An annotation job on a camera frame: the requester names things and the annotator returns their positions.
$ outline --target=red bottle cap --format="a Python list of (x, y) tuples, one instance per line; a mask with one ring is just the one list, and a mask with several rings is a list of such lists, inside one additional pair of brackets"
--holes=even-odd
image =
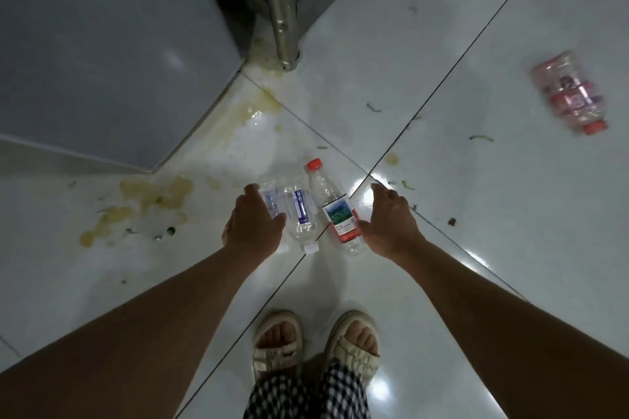
[(588, 136), (594, 133), (598, 133), (599, 131), (605, 131), (607, 129), (607, 123), (603, 120), (594, 121), (593, 123), (586, 124), (583, 126), (583, 132)]
[(313, 159), (308, 163), (308, 169), (311, 171), (316, 171), (317, 169), (321, 169), (323, 163), (319, 158)]

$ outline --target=sandal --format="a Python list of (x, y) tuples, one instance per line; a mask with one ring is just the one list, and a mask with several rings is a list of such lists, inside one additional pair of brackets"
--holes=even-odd
[(328, 344), (325, 347), (325, 360), (327, 365), (333, 359), (340, 361), (356, 374), (363, 387), (366, 387), (378, 371), (380, 357), (359, 348), (345, 338), (347, 328), (357, 320), (365, 327), (371, 328), (375, 340), (379, 344), (379, 337), (373, 320), (363, 312), (350, 310), (342, 315), (332, 328)]
[[(275, 325), (288, 321), (295, 328), (295, 341), (278, 348), (258, 348), (256, 344)], [(257, 384), (263, 373), (278, 371), (296, 366), (295, 377), (301, 375), (303, 363), (304, 341), (303, 328), (301, 322), (292, 312), (277, 312), (268, 316), (260, 325), (254, 336), (254, 357), (252, 370), (254, 372), (254, 382)]]

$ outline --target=white tile floor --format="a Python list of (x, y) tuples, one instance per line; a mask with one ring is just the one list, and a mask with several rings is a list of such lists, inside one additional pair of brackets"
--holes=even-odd
[[(431, 241), (629, 354), (627, 1), (337, 0), (286, 74), (260, 57), (271, 41), (261, 25), (258, 55), (146, 179), (166, 186), (180, 174), (193, 182), (174, 210), (140, 213), (119, 189), (129, 174), (96, 174), (89, 162), (0, 145), (0, 336), (30, 354), (185, 269), (218, 248), (242, 185), (320, 157), (362, 215), (370, 215), (371, 173), (416, 205)], [(573, 136), (554, 119), (528, 78), (532, 65), (567, 48), (609, 100), (611, 127), (593, 137)], [(97, 211), (123, 205), (136, 217), (91, 248), (80, 245)], [(153, 240), (170, 225), (174, 237)], [(291, 243), (247, 281), (181, 417), (241, 414), (253, 329), (287, 306), (302, 317), (311, 354), (345, 309), (363, 308), (378, 322), (373, 417), (502, 416), (421, 290), (370, 252), (342, 257), (334, 241), (326, 232), (320, 253), (303, 259)], [(0, 342), (0, 369), (15, 360)]]

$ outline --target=hand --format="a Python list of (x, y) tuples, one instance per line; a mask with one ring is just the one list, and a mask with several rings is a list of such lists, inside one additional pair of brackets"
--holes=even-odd
[(372, 184), (371, 222), (359, 220), (358, 229), (376, 254), (400, 263), (426, 242), (405, 197), (380, 184)]
[(257, 184), (245, 186), (221, 236), (223, 248), (250, 261), (254, 269), (277, 250), (286, 224), (285, 213), (271, 218), (259, 188)]

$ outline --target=checkered pants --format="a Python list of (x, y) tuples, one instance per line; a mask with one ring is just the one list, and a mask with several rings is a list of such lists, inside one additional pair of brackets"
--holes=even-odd
[(348, 367), (333, 362), (321, 375), (315, 394), (300, 380), (273, 375), (257, 384), (249, 397), (244, 419), (369, 419), (367, 395)]

